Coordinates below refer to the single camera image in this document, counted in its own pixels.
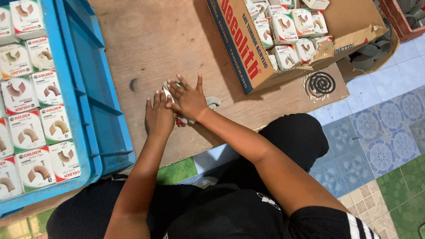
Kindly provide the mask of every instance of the white stripe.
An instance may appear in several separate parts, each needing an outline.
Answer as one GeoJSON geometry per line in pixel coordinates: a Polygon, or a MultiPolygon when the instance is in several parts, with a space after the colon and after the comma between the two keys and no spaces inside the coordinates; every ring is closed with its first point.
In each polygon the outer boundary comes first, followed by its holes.
{"type": "Polygon", "coordinates": [[[360,239],[359,228],[357,227],[356,217],[347,213],[348,224],[350,224],[351,239],[360,239]]]}
{"type": "Polygon", "coordinates": [[[363,229],[365,230],[366,239],[373,239],[371,235],[371,230],[369,229],[369,227],[364,222],[362,223],[363,223],[363,229]]]}

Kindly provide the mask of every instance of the white logo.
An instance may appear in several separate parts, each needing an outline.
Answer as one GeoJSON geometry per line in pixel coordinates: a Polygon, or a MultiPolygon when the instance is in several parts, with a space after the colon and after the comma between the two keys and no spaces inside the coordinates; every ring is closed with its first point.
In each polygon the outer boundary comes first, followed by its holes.
{"type": "Polygon", "coordinates": [[[277,209],[280,210],[279,206],[273,200],[271,200],[270,198],[264,196],[261,193],[257,193],[257,195],[261,198],[261,201],[262,202],[268,202],[270,205],[272,205],[273,207],[275,207],[275,208],[277,208],[277,209]]]}

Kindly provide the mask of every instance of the wooden table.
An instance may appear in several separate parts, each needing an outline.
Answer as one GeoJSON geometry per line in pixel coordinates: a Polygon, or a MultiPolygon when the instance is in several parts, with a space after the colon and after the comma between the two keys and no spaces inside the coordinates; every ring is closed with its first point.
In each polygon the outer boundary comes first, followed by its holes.
{"type": "MultiPolygon", "coordinates": [[[[251,129],[284,114],[308,112],[347,97],[348,90],[333,65],[337,89],[329,99],[313,102],[294,80],[244,96],[205,0],[89,0],[99,20],[110,71],[125,114],[136,155],[146,140],[145,101],[175,74],[191,85],[204,76],[204,93],[222,104],[217,112],[251,129]],[[129,83],[135,79],[134,91],[129,83]]],[[[161,166],[224,143],[199,124],[175,127],[161,166]]]]}

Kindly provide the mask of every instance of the blue plastic crate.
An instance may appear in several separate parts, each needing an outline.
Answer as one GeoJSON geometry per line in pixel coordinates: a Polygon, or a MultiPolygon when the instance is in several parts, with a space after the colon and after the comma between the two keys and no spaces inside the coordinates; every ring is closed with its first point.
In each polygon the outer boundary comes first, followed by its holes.
{"type": "Polygon", "coordinates": [[[0,217],[91,184],[136,161],[93,8],[86,0],[42,0],[42,10],[81,176],[0,201],[0,217]]]}

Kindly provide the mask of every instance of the finger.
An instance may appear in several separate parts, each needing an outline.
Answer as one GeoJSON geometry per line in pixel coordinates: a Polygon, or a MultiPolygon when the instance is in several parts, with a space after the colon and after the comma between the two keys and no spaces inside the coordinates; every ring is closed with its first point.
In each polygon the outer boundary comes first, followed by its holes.
{"type": "Polygon", "coordinates": [[[173,103],[171,95],[167,95],[167,103],[173,103]]]}
{"type": "Polygon", "coordinates": [[[159,101],[160,101],[159,90],[156,90],[155,91],[155,96],[153,97],[153,108],[155,108],[156,106],[159,105],[159,101]]]}
{"type": "Polygon", "coordinates": [[[198,74],[198,82],[196,83],[196,90],[204,94],[204,90],[202,89],[202,74],[198,74]]]}
{"type": "Polygon", "coordinates": [[[146,100],[146,113],[152,110],[152,101],[150,100],[150,97],[146,100]]]}
{"type": "Polygon", "coordinates": [[[172,109],[174,112],[176,112],[176,113],[178,113],[178,114],[181,114],[181,107],[180,107],[178,104],[176,104],[176,103],[170,103],[170,102],[168,102],[168,103],[165,105],[165,107],[166,107],[167,109],[172,109]]]}
{"type": "Polygon", "coordinates": [[[181,84],[184,86],[186,90],[192,90],[192,87],[189,85],[189,83],[187,83],[187,81],[181,75],[178,74],[177,79],[180,80],[181,84]]]}
{"type": "Polygon", "coordinates": [[[179,100],[180,99],[180,93],[176,92],[176,90],[173,89],[170,84],[168,84],[167,87],[168,87],[168,91],[170,92],[171,96],[173,96],[174,99],[179,100]]]}
{"type": "Polygon", "coordinates": [[[182,90],[184,90],[184,88],[183,87],[181,87],[181,86],[178,86],[174,81],[172,81],[172,80],[168,80],[167,81],[168,82],[168,85],[167,86],[169,86],[168,87],[168,89],[173,89],[175,92],[177,92],[178,94],[180,94],[180,92],[182,91],[182,90]]]}
{"type": "Polygon", "coordinates": [[[159,93],[159,98],[161,100],[161,102],[166,102],[167,101],[167,96],[165,95],[165,91],[161,90],[161,92],[159,93]]]}

